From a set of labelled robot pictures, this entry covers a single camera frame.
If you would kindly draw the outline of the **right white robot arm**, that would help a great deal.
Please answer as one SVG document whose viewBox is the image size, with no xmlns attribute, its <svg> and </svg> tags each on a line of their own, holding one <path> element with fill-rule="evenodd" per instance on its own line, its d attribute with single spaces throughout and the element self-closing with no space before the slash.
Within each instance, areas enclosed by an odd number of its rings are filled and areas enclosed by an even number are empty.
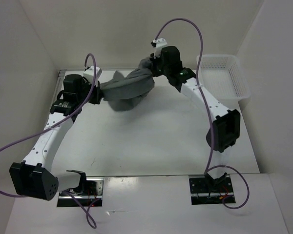
<svg viewBox="0 0 293 234">
<path fill-rule="evenodd" d="M 154 53 L 150 55 L 153 76 L 165 76 L 171 86 L 185 95 L 197 107 L 208 114 L 210 127 L 206 141 L 212 155 L 208 158 L 204 172 L 204 185 L 210 192 L 221 187 L 226 178 L 224 167 L 232 147 L 240 137 L 240 113 L 219 102 L 203 85 L 197 83 L 197 75 L 182 65 L 180 52 L 165 42 L 152 42 Z"/>
</svg>

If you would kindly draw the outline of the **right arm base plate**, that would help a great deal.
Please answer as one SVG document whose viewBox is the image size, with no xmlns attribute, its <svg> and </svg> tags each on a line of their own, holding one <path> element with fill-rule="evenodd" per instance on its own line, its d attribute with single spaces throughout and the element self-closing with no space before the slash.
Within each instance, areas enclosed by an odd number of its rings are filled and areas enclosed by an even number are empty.
<svg viewBox="0 0 293 234">
<path fill-rule="evenodd" d="M 192 205 L 235 204 L 231 178 L 225 174 L 213 182 L 210 176 L 190 176 L 189 188 Z"/>
</svg>

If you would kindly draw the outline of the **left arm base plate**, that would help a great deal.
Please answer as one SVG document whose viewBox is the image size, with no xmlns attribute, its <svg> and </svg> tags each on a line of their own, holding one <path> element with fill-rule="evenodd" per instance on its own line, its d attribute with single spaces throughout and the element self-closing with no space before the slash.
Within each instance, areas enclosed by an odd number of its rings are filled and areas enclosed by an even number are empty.
<svg viewBox="0 0 293 234">
<path fill-rule="evenodd" d="M 68 189 L 65 192 L 73 195 L 75 199 L 84 207 L 101 207 L 103 202 L 104 178 L 86 178 L 85 186 L 80 189 Z M 77 202 L 65 192 L 59 193 L 57 207 L 78 207 Z"/>
</svg>

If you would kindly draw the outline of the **white plastic basket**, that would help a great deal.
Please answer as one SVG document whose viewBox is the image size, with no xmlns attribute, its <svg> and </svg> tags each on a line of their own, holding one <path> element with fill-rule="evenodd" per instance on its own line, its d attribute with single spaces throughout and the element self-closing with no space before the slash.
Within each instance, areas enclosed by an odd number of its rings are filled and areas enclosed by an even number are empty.
<svg viewBox="0 0 293 234">
<path fill-rule="evenodd" d="M 251 96 L 239 59 L 234 55 L 202 55 L 199 81 L 218 100 L 240 101 Z"/>
</svg>

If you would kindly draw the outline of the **grey shorts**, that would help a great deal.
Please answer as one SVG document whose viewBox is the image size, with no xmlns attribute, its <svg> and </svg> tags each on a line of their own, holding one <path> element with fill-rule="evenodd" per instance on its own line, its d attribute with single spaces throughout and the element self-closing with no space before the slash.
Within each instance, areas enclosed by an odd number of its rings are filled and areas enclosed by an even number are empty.
<svg viewBox="0 0 293 234">
<path fill-rule="evenodd" d="M 100 84 L 100 89 L 113 111 L 125 112 L 135 108 L 154 86 L 151 60 L 147 57 L 127 76 L 115 71 L 111 80 Z"/>
</svg>

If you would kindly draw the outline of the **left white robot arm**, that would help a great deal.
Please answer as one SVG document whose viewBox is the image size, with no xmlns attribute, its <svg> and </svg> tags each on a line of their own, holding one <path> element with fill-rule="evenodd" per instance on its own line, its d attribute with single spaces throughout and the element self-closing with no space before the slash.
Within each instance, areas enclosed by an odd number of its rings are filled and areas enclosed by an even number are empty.
<svg viewBox="0 0 293 234">
<path fill-rule="evenodd" d="M 97 68 L 96 72 L 65 76 L 63 90 L 51 106 L 45 133 L 38 138 L 22 162 L 14 162 L 9 169 L 18 195 L 51 200 L 57 192 L 71 189 L 75 194 L 82 195 L 87 191 L 84 172 L 67 170 L 64 174 L 53 175 L 51 168 L 62 140 L 82 111 L 81 104 L 98 104 L 103 98 L 97 81 L 101 73 Z M 95 81 L 94 87 L 91 86 L 91 80 Z"/>
</svg>

